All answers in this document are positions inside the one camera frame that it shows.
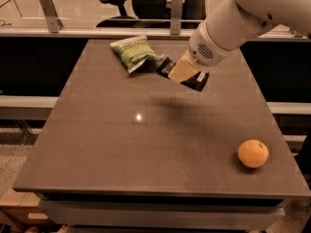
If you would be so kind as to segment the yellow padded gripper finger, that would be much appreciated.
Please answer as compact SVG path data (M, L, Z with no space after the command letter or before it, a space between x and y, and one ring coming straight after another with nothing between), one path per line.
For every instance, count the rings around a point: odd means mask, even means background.
M200 71L198 62L190 55L184 54L169 73L168 78L175 83L182 83Z

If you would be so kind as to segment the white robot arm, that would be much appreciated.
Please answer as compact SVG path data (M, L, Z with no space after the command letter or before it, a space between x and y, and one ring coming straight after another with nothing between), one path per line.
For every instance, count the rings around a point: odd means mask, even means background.
M279 24L310 36L311 0L223 0L194 30L168 78L182 83Z

